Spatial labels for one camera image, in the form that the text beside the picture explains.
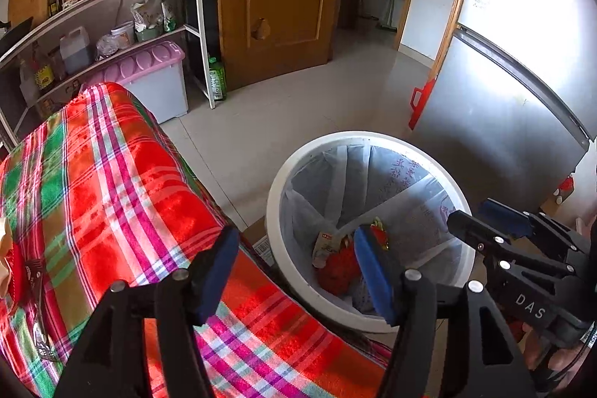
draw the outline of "fork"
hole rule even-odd
[[[44,327],[44,279],[43,271],[44,264],[38,258],[34,260],[27,260],[25,262],[25,268],[27,269],[27,276],[29,279],[29,285],[31,285],[31,291],[34,294],[35,304],[35,317],[34,317],[34,345],[37,349],[40,358],[46,361],[58,362],[58,357],[52,350],[50,337]]]

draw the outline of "crumpled paper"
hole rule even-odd
[[[6,297],[8,284],[12,278],[10,266],[6,260],[8,252],[13,248],[13,235],[5,217],[0,217],[0,299]]]

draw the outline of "green detergent bottle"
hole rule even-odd
[[[210,62],[210,83],[214,100],[217,102],[226,99],[226,71],[224,65],[214,56],[208,58]]]

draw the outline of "refrigerator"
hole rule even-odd
[[[464,0],[409,141],[473,212],[491,197],[536,210],[597,136],[595,0]]]

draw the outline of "baseboard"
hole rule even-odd
[[[417,50],[414,50],[413,48],[409,48],[406,44],[401,43],[400,47],[398,48],[398,52],[406,54],[408,57],[413,58],[415,61],[418,61],[423,66],[427,66],[428,68],[431,68],[434,65],[434,60],[432,60],[430,57],[425,56],[424,54],[419,53]]]

